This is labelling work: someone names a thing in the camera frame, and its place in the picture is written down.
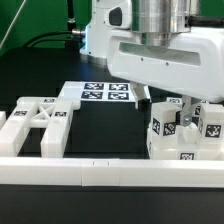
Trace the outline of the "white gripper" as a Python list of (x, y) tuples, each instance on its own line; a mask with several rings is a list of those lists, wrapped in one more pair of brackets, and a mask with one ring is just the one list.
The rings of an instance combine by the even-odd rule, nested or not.
[(131, 81), (137, 110), (148, 86), (182, 96), (176, 124), (192, 122), (192, 98), (224, 100), (224, 17), (197, 14), (197, 0), (123, 0), (105, 13), (110, 73)]

